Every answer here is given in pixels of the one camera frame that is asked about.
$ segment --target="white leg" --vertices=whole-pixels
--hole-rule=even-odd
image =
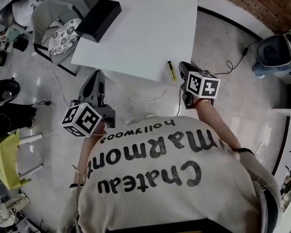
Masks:
[[[35,140],[41,139],[42,137],[43,137],[43,135],[41,133],[39,133],[39,134],[34,134],[34,135],[31,135],[31,136],[27,136],[27,137],[21,138],[19,140],[19,145],[25,144],[27,142],[33,142]]]
[[[43,164],[39,164],[39,165],[37,165],[36,167],[34,167],[34,168],[28,170],[27,172],[24,172],[23,174],[21,174],[21,175],[19,176],[19,179],[22,180],[22,179],[24,179],[26,176],[35,173],[37,170],[40,170],[41,168],[43,168]]]

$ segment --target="floor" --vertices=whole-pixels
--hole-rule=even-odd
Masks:
[[[226,72],[226,61],[236,63],[241,52],[255,39],[238,28],[198,12],[192,60],[202,69],[211,73]],[[282,142],[286,118],[272,112],[273,107],[284,105],[285,85],[275,75],[259,79],[254,76],[251,66],[255,61],[255,45],[230,75],[222,78],[215,108],[227,125],[238,137],[243,147],[257,151],[257,157],[268,170],[272,170]],[[23,187],[31,199],[27,206],[27,215],[36,223],[44,221],[42,228],[55,230],[59,224],[65,202],[69,197],[69,186],[74,176],[72,164],[78,161],[81,139],[71,137],[61,126],[60,121],[66,110],[65,100],[69,104],[76,99],[86,79],[93,73],[89,67],[72,67],[77,77],[72,77],[46,60],[32,57],[33,47],[29,45],[25,52],[14,50],[0,67],[0,78],[14,76],[20,83],[21,92],[15,103],[31,104],[50,100],[50,107],[39,106],[36,126],[32,130],[21,130],[22,136],[43,133],[43,139],[21,146],[17,155],[20,172],[39,163],[44,168],[32,175],[32,181]],[[40,66],[54,71],[56,77]],[[153,103],[125,103],[116,108],[117,126],[132,120],[141,120],[148,114],[174,116],[178,111],[178,93],[175,87],[167,87],[150,81],[140,81],[125,75],[105,72],[106,99],[110,106],[130,100],[154,100]],[[194,110],[185,110],[181,104],[180,115],[197,117]]]

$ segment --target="gray floor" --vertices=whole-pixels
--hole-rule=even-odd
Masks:
[[[226,72],[229,69],[226,61],[237,63],[241,52],[255,39],[234,26],[198,12],[195,44],[192,60],[202,69],[211,73]],[[286,118],[271,111],[286,103],[285,85],[275,75],[264,79],[254,76],[251,66],[255,61],[255,47],[250,47],[236,70],[222,78],[215,108],[225,122],[239,138],[245,148],[257,151],[257,157],[272,170],[281,145]],[[26,213],[36,224],[44,220],[42,227],[55,229],[60,221],[65,202],[69,197],[69,186],[74,169],[72,164],[78,161],[82,140],[71,137],[60,126],[66,110],[61,89],[56,77],[40,64],[31,60],[33,52],[29,45],[25,52],[13,51],[6,65],[0,67],[0,78],[15,76],[21,85],[20,95],[16,103],[31,104],[35,101],[50,100],[50,107],[39,106],[36,126],[32,130],[21,130],[22,136],[42,132],[44,138],[21,146],[17,154],[19,171],[25,171],[38,163],[44,168],[32,175],[32,181],[23,187],[23,191],[31,199]],[[58,67],[34,56],[59,78],[65,100],[76,99],[82,84],[94,71],[89,67],[76,66],[79,69],[76,78],[63,72]],[[140,81],[125,75],[105,72],[107,79],[106,102],[114,106],[122,101],[154,100],[165,96],[155,103],[125,103],[117,107],[116,123],[118,126],[132,120],[140,120],[148,114],[173,116],[178,111],[178,89],[149,81]],[[194,110],[187,111],[181,105],[180,115],[197,117]]]

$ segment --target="person's right arm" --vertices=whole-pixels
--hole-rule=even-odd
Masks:
[[[209,101],[198,104],[196,110],[199,120],[212,127],[220,139],[232,150],[237,151],[242,148],[236,136]]]

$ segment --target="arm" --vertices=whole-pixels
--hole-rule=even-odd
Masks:
[[[220,139],[227,143],[232,150],[236,151],[242,148],[236,136],[209,101],[198,104],[196,110],[199,120],[212,127]]]
[[[85,181],[85,177],[86,177],[88,157],[91,154],[92,149],[95,146],[95,144],[97,143],[97,141],[99,141],[101,139],[101,137],[103,135],[104,128],[105,128],[104,123],[100,122],[100,124],[95,129],[94,134],[101,134],[101,135],[92,135],[89,138],[85,138],[83,141],[83,145],[82,145],[81,154],[80,154],[79,163],[78,163],[77,168],[78,168],[78,171],[79,171],[81,177],[83,177],[84,181]],[[74,175],[73,183],[77,184],[78,182],[79,182],[79,175],[76,172]]]

